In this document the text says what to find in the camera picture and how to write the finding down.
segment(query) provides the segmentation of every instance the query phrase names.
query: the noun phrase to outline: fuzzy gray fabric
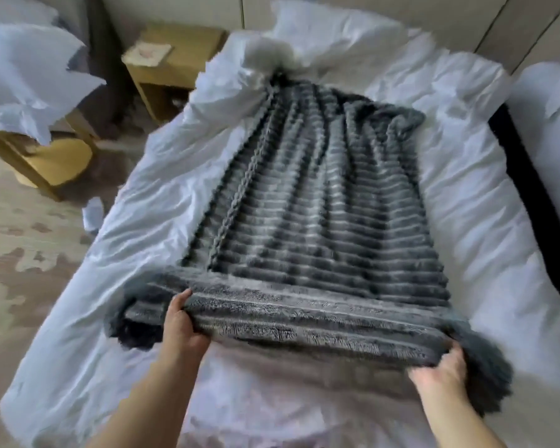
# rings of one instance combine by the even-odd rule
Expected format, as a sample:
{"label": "fuzzy gray fabric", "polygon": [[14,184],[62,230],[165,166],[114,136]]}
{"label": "fuzzy gray fabric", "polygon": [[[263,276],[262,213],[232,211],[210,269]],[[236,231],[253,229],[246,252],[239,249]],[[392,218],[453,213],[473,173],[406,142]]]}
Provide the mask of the fuzzy gray fabric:
{"label": "fuzzy gray fabric", "polygon": [[468,392],[499,409],[512,371],[450,308],[411,135],[416,110],[275,77],[180,263],[128,284],[108,333],[161,339],[174,293],[198,330],[323,361],[434,366],[464,347]]}

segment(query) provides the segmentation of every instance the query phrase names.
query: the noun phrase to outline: person's left arm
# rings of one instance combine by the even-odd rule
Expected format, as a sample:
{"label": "person's left arm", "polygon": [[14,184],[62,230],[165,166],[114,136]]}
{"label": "person's left arm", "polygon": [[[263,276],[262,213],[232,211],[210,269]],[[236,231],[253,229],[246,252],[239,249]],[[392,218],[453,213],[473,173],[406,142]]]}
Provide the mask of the person's left arm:
{"label": "person's left arm", "polygon": [[164,322],[162,349],[148,374],[120,402],[87,448],[174,448],[179,439],[209,339],[193,331],[182,311],[190,290],[174,297]]}

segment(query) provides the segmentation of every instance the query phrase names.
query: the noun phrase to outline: forearm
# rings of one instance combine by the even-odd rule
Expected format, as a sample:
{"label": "forearm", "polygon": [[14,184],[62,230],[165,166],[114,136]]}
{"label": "forearm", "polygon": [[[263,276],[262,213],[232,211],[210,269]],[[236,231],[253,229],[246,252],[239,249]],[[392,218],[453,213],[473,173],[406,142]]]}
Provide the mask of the forearm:
{"label": "forearm", "polygon": [[155,362],[88,448],[174,448],[197,370]]}
{"label": "forearm", "polygon": [[440,448],[506,448],[467,399],[428,393],[421,394],[421,400]]}

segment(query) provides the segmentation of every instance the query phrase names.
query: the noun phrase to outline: wooden chair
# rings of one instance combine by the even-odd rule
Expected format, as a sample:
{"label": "wooden chair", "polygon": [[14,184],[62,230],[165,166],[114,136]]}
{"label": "wooden chair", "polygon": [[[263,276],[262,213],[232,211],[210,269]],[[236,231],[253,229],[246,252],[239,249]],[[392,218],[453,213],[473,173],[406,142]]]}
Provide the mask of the wooden chair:
{"label": "wooden chair", "polygon": [[77,138],[54,140],[33,153],[25,153],[18,144],[21,135],[0,131],[0,158],[18,173],[19,182],[38,188],[54,201],[61,200],[56,187],[87,169],[99,151],[91,135],[81,127],[76,110],[65,120]]}

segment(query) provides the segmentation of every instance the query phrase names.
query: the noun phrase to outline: hand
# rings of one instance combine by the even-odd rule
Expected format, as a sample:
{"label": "hand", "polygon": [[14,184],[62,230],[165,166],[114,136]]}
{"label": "hand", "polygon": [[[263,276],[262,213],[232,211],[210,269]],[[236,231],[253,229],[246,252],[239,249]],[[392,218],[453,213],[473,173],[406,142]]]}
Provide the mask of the hand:
{"label": "hand", "polygon": [[183,305],[192,293],[187,289],[170,301],[158,362],[166,367],[192,368],[196,373],[209,347],[209,338],[193,331],[193,323],[183,311]]}
{"label": "hand", "polygon": [[467,400],[465,390],[466,363],[463,349],[456,341],[447,354],[444,354],[435,368],[411,368],[408,376],[415,384],[421,398],[427,396],[457,397]]}

